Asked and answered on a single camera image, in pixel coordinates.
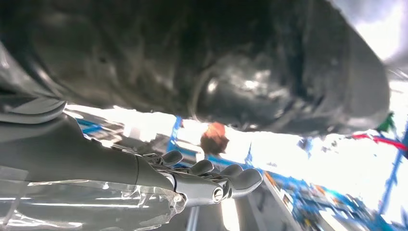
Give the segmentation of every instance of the plastic wrap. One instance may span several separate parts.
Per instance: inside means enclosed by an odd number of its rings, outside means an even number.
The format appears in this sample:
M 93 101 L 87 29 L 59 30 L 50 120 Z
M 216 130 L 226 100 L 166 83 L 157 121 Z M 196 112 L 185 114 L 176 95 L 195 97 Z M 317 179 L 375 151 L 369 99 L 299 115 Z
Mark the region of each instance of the plastic wrap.
M 2 230 L 150 230 L 168 223 L 186 203 L 158 187 L 93 180 L 27 182 L 25 175 L 0 167 Z

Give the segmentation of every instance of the blue metal frame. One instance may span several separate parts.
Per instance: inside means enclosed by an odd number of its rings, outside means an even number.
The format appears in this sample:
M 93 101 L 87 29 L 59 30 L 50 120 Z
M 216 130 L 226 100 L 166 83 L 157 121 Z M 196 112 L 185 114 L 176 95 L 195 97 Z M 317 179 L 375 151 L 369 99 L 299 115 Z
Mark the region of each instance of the blue metal frame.
M 182 124 L 183 124 L 183 119 L 180 116 L 177 116 L 176 121 L 173 126 L 173 130 L 171 131 L 170 140 L 167 144 L 167 149 L 166 149 L 167 152 L 170 152 L 172 150 L 178 150 L 178 147 L 176 145 L 177 133 L 179 129 L 182 127 Z
M 405 134 L 404 134 L 404 137 L 402 139 L 402 144 L 405 145 L 405 146 L 408 146 L 408 124 L 406 125 Z M 384 195 L 382 197 L 382 200 L 381 200 L 380 208 L 378 210 L 378 212 L 379 212 L 378 216 L 380 216 L 381 214 L 384 214 L 386 208 L 388 207 L 388 203 L 389 203 L 390 195 L 391 195 L 391 190 L 393 188 L 393 185 L 397 184 L 396 173 L 398 171 L 398 168 L 399 168 L 399 166 L 401 164 L 401 161 L 402 161 L 405 153 L 406 153 L 406 151 L 398 150 L 398 153 L 397 153 L 397 155 L 395 157 L 394 167 L 393 167 L 393 170 L 391 172 L 390 178 L 385 183 L 386 189 L 385 189 L 385 193 L 384 193 Z

